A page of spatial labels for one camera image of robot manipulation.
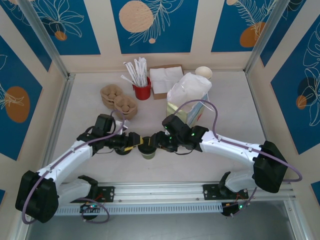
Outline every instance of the white plastic bag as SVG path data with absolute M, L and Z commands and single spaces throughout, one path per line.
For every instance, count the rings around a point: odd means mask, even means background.
M 167 102 L 181 106 L 187 101 L 202 99 L 212 87 L 212 83 L 203 76 L 187 73 L 178 81 L 167 94 Z M 191 102 L 183 108 L 190 112 L 197 102 Z

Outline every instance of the white table surface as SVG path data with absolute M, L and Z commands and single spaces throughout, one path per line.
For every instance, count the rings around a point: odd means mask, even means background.
M 117 84 L 126 95 L 134 97 L 132 86 L 121 79 L 127 72 L 78 73 L 62 122 L 54 152 L 55 160 L 74 143 L 88 127 L 93 126 L 99 114 L 109 114 L 101 100 L 100 89 L 108 84 Z M 213 72 L 209 98 L 218 109 L 217 133 L 236 140 L 263 144 L 262 127 L 243 71 Z M 166 117 L 166 100 L 138 102 L 138 113 L 130 121 L 127 132 L 136 132 L 142 137 L 163 131 L 162 120 Z M 204 109 L 197 125 L 212 129 L 214 113 Z M 147 183 L 147 182 L 207 182 L 219 181 L 228 171 L 245 168 L 239 162 L 209 153 L 194 151 L 179 156 L 158 149 L 151 160 L 144 159 L 137 148 L 128 155 L 115 152 L 96 154 L 75 169 L 65 182 L 80 175 L 87 175 L 100 183 Z

